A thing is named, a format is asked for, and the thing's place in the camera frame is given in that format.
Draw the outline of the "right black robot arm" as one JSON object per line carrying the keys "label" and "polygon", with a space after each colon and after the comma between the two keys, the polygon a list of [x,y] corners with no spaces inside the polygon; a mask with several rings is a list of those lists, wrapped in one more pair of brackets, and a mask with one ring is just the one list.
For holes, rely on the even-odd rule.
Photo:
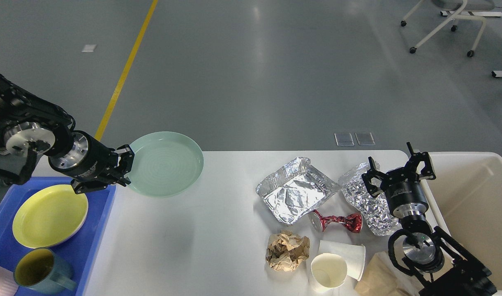
{"label": "right black robot arm", "polygon": [[403,167],[379,171],[375,160],[362,174],[371,197],[384,194],[389,213],[401,229],[388,241],[394,268],[415,277],[423,285],[421,296],[491,296],[497,292],[489,279],[491,271],[441,227],[431,227],[426,218],[429,204],[420,185],[436,174],[428,152],[414,152]]}

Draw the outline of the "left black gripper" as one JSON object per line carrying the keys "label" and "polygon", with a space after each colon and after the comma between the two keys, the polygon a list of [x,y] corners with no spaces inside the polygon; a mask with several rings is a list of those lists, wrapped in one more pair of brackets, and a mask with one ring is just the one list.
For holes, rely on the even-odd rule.
{"label": "left black gripper", "polygon": [[[132,169],[135,153],[125,144],[110,149],[88,133],[80,130],[72,132],[72,148],[61,157],[49,157],[51,168],[72,179],[72,189],[76,194],[106,189],[110,184],[123,187],[131,184],[126,176]],[[103,171],[109,170],[109,178],[96,178]]]}

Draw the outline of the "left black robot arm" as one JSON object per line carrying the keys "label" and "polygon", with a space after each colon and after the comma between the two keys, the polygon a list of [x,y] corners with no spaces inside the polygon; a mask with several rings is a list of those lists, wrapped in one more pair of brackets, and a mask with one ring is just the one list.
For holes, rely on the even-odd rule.
{"label": "left black robot arm", "polygon": [[75,193],[87,193],[131,183],[135,154],[127,144],[108,148],[90,134],[75,130],[75,119],[63,108],[35,96],[0,74],[0,152],[24,157],[19,173],[0,167],[0,179],[22,185],[30,180],[38,160],[72,178]]}

